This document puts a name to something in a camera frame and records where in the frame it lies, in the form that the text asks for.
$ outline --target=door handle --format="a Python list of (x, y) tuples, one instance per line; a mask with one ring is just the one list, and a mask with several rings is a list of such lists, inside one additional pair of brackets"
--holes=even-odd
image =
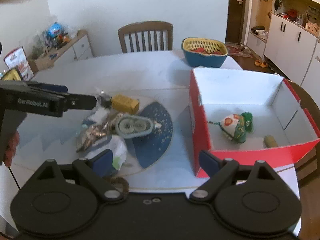
[(237, 0), (239, 2), (239, 4), (242, 4), (243, 3), (243, 0)]

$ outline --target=white table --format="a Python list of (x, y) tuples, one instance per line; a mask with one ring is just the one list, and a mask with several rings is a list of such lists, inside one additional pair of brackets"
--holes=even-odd
[[(228, 57), (222, 68), (242, 68)], [(65, 66), (41, 71), (36, 81), (66, 85), (70, 93), (96, 94), (121, 92), (156, 98), (171, 115), (174, 134), (164, 156), (141, 172), (125, 176), (131, 191), (186, 192), (190, 194), (206, 179), (196, 179), (188, 155), (193, 155), (191, 127), (188, 112), (190, 70), (181, 51), (139, 52), (82, 60)], [(29, 114), (21, 124), (20, 146), (13, 159), (12, 171), (22, 186), (33, 172), (49, 158), (59, 164), (71, 163), (78, 158), (75, 132), (89, 111), (69, 110), (62, 118)], [(1, 167), (3, 176), (7, 169)], [(279, 175), (299, 196), (293, 165), (285, 167)], [(9, 203), (17, 189), (10, 180), (10, 190), (0, 194), (0, 214), (11, 224)]]

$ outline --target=chair backrest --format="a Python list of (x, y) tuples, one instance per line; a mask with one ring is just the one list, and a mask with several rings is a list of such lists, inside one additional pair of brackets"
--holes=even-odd
[[(301, 99), (301, 108), (308, 109), (316, 125), (320, 128), (320, 110), (316, 103), (302, 87), (291, 81), (290, 84)], [(303, 187), (311, 180), (318, 177), (318, 163), (320, 165), (320, 143), (294, 165), (297, 172), (299, 187)]]
[(138, 22), (126, 25), (118, 30), (119, 40), (121, 44), (121, 49), (123, 53), (127, 53), (127, 46), (125, 44), (125, 35), (129, 35), (130, 50), (134, 52), (132, 34), (135, 34), (137, 51), (140, 51), (139, 37), (138, 33), (141, 32), (142, 40), (142, 50), (146, 51), (146, 41), (144, 38), (144, 32), (148, 32), (148, 50), (152, 51), (152, 42), (151, 42), (151, 31), (154, 32), (154, 50), (158, 50), (158, 38), (157, 31), (160, 31), (160, 50), (164, 50), (164, 38), (163, 31), (167, 31), (167, 48), (172, 50), (172, 29), (173, 26), (171, 23), (161, 22), (161, 21), (148, 21), (148, 22)]

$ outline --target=red box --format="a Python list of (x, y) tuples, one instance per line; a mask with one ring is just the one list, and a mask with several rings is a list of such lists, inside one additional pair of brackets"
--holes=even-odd
[[(320, 141), (320, 132), (286, 79), (252, 71), (196, 68), (191, 71), (189, 105), (194, 145), (195, 173), (198, 155), (208, 150), (220, 159), (243, 165), (265, 160), (273, 168), (296, 163)], [(243, 144), (227, 139), (217, 125), (229, 114), (253, 114), (253, 132)], [(274, 136), (279, 147), (267, 148), (263, 139)]]

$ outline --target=red rug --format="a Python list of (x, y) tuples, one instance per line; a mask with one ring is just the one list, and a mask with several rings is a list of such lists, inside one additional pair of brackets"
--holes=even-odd
[(244, 54), (237, 44), (226, 44), (229, 55), (241, 56), (241, 57), (252, 57), (251, 54)]

